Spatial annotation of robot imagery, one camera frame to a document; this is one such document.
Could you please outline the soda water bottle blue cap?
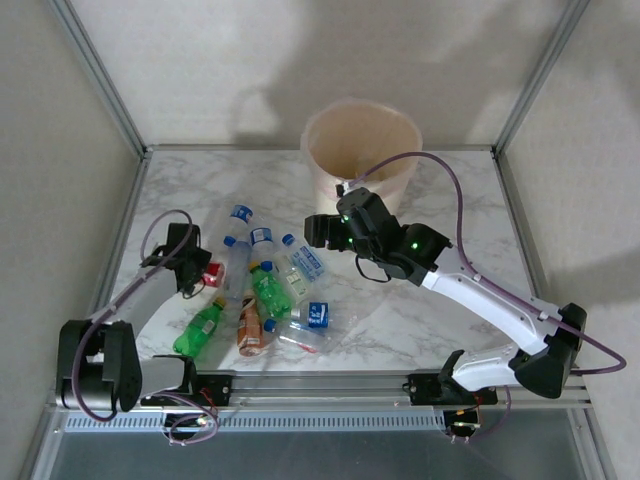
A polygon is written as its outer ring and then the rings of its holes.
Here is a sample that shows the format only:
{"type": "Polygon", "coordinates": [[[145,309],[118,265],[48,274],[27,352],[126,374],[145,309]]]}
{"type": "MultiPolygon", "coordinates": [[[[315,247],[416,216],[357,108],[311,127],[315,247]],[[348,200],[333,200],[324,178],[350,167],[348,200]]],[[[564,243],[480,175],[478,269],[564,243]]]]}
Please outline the soda water bottle blue cap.
{"type": "Polygon", "coordinates": [[[282,239],[284,253],[310,283],[318,281],[325,273],[325,267],[318,254],[304,239],[293,234],[285,234],[282,239]]]}

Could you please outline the blue label bottle grey cap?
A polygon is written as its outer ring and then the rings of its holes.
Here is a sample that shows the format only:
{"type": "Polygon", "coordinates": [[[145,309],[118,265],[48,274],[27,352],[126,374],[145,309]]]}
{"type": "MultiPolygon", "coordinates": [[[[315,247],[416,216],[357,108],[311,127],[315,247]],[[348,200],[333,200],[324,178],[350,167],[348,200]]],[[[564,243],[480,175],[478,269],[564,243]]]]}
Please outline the blue label bottle grey cap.
{"type": "Polygon", "coordinates": [[[291,310],[290,320],[321,334],[344,334],[349,323],[335,305],[326,301],[303,301],[291,310]]]}

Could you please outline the aluminium frame post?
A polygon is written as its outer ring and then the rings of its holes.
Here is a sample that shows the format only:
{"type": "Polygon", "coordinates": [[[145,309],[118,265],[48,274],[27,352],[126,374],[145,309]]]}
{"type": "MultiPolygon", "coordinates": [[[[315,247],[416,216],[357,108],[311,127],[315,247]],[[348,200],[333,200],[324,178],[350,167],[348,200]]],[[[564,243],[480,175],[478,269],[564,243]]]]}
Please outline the aluminium frame post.
{"type": "Polygon", "coordinates": [[[536,60],[523,89],[493,144],[493,152],[496,158],[504,155],[514,140],[590,3],[591,0],[568,0],[548,42],[536,60]]]}
{"type": "Polygon", "coordinates": [[[137,158],[145,158],[147,146],[115,83],[102,61],[71,0],[45,0],[69,39],[97,95],[110,114],[125,143],[137,158]]]}

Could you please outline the green plastic bottle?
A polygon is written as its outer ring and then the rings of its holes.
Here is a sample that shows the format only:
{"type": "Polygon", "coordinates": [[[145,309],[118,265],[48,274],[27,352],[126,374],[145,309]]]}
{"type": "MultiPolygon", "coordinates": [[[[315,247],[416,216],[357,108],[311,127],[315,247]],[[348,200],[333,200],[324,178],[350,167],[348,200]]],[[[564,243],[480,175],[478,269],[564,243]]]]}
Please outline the green plastic bottle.
{"type": "Polygon", "coordinates": [[[191,358],[198,357],[216,331],[225,307],[225,299],[217,297],[209,306],[195,314],[174,341],[173,351],[191,358]]]}
{"type": "Polygon", "coordinates": [[[288,316],[293,304],[279,280],[257,262],[250,263],[248,270],[252,289],[268,315],[273,318],[288,316]]]}

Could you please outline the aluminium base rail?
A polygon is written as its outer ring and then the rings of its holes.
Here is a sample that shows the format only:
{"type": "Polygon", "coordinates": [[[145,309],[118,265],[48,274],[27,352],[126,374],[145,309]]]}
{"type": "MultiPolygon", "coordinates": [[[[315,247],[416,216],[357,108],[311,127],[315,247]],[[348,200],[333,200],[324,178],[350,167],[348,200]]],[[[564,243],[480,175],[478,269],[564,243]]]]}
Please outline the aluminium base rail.
{"type": "MultiPolygon", "coordinates": [[[[198,374],[226,374],[233,377],[232,393],[223,408],[294,408],[339,406],[412,406],[403,384],[417,372],[232,372],[211,371],[198,374]]],[[[520,386],[489,387],[497,393],[496,405],[480,407],[515,409],[590,408],[590,395],[584,382],[571,378],[561,396],[546,399],[520,386]]]]}

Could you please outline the clear bottle green white label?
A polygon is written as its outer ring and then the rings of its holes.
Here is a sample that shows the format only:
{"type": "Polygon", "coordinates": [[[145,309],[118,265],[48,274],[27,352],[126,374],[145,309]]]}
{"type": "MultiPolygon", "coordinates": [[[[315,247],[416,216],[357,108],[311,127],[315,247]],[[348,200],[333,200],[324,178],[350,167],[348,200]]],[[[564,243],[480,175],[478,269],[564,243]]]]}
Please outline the clear bottle green white label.
{"type": "Polygon", "coordinates": [[[283,253],[276,253],[274,266],[287,293],[295,304],[306,300],[311,294],[311,286],[300,269],[283,253]]]}

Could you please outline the orange label plastic bottle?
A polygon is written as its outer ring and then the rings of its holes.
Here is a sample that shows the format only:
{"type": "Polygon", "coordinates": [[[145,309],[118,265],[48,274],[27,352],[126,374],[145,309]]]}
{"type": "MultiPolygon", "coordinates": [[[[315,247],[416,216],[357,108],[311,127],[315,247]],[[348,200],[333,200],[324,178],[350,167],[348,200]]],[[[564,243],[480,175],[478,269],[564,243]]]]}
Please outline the orange label plastic bottle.
{"type": "Polygon", "coordinates": [[[242,299],[237,327],[238,352],[243,357],[260,355],[265,349],[263,322],[254,292],[246,290],[242,299]]]}

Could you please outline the clear bottle thin red label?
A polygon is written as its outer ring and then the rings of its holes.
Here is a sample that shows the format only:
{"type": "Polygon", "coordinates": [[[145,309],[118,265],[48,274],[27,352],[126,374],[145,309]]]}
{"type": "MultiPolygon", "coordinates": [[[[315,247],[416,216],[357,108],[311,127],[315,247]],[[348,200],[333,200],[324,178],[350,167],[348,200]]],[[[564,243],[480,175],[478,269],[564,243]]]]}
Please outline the clear bottle thin red label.
{"type": "Polygon", "coordinates": [[[263,330],[284,345],[296,346],[313,354],[326,352],[332,341],[328,333],[296,321],[268,318],[263,324],[263,330]]]}

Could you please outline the long clear plastic bottle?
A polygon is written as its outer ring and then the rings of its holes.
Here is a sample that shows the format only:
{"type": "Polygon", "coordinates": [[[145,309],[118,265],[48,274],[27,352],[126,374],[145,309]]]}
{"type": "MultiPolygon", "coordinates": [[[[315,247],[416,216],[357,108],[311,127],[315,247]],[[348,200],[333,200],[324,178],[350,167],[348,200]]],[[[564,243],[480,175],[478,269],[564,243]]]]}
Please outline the long clear plastic bottle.
{"type": "Polygon", "coordinates": [[[242,299],[249,274],[250,259],[251,245],[246,241],[236,241],[229,248],[224,284],[224,297],[228,302],[239,302],[242,299]]]}

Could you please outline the aluminium table edge rail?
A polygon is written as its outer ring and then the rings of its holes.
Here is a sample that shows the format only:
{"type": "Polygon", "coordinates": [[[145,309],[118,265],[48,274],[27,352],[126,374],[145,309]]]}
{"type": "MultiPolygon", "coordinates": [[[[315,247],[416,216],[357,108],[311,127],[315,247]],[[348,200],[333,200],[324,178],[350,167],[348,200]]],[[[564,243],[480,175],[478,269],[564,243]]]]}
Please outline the aluminium table edge rail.
{"type": "MultiPolygon", "coordinates": [[[[492,144],[427,144],[424,151],[492,151],[492,144]]],[[[179,144],[160,143],[145,147],[146,152],[161,151],[298,151],[301,147],[296,145],[276,144],[179,144]]]]}
{"type": "Polygon", "coordinates": [[[530,289],[537,297],[559,304],[549,292],[549,282],[509,161],[504,153],[499,153],[496,149],[493,149],[491,153],[503,196],[508,206],[510,219],[516,232],[521,257],[526,266],[530,289]]]}
{"type": "Polygon", "coordinates": [[[141,157],[141,161],[136,170],[134,183],[127,199],[125,211],[121,221],[121,225],[118,228],[116,242],[114,245],[114,252],[112,256],[111,265],[109,267],[107,284],[106,284],[106,300],[110,301],[115,289],[118,272],[121,267],[122,258],[126,250],[127,241],[129,238],[129,232],[135,216],[136,208],[139,202],[139,198],[143,189],[143,185],[146,179],[149,164],[153,156],[153,149],[148,148],[144,155],[141,157]]]}

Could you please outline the clear bottle blue label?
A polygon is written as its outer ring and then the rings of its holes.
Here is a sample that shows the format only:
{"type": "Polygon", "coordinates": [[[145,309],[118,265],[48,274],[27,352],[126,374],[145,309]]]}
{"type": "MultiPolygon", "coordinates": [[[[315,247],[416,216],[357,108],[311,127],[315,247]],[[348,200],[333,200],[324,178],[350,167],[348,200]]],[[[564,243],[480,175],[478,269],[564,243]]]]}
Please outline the clear bottle blue label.
{"type": "Polygon", "coordinates": [[[232,247],[238,241],[247,242],[253,210],[246,205],[236,204],[223,222],[223,244],[232,247]]]}
{"type": "Polygon", "coordinates": [[[257,262],[264,271],[271,271],[275,253],[271,229],[268,227],[255,228],[249,233],[249,239],[253,261],[257,262]]]}

